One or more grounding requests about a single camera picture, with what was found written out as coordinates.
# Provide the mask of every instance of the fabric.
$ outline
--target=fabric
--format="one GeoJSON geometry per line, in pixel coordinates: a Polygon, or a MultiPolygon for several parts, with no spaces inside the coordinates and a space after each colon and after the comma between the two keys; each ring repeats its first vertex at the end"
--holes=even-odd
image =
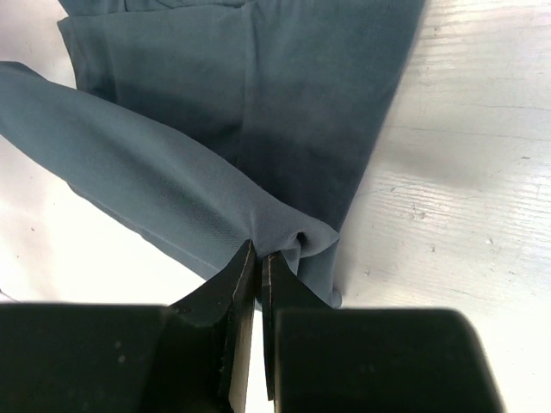
{"type": "Polygon", "coordinates": [[[199,275],[251,237],[338,304],[337,233],[423,1],[61,3],[86,94],[4,65],[0,133],[199,275]]]}

